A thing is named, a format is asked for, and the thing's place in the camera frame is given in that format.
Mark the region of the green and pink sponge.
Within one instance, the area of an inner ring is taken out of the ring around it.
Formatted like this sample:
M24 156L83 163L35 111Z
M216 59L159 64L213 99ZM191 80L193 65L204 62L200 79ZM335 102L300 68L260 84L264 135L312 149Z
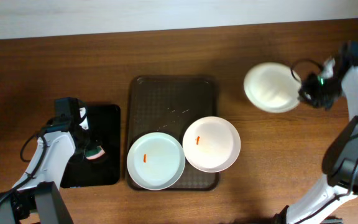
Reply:
M96 146L94 149L86 151L85 157L87 160L95 160L100 158L105 154L104 149L101 146Z

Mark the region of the pinkish white plate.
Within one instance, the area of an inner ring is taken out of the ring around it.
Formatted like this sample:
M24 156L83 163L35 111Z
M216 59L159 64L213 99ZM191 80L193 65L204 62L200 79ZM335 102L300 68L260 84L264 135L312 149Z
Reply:
M203 172L221 172L233 165L241 151L241 137L227 120L208 116L192 123L183 135L187 161Z

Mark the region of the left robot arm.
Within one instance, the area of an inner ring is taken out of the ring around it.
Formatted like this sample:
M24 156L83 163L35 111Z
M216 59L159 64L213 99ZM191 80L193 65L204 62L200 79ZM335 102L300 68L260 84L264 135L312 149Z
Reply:
M95 160L104 155L91 138L88 106L77 98L54 102L55 116L33 134L37 149L21 178L0 193L0 223L19 223L32 212L41 223L72 223L59 187L68 164Z

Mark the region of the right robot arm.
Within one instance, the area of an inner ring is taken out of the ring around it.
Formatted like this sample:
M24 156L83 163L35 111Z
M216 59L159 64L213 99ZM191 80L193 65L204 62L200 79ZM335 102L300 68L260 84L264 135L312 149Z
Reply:
M297 203L275 214L273 223L342 223L330 214L358 197L358 43L346 42L338 54L302 80L298 99L313 108L329 110L335 101L347 101L349 123L328 147L323 174Z

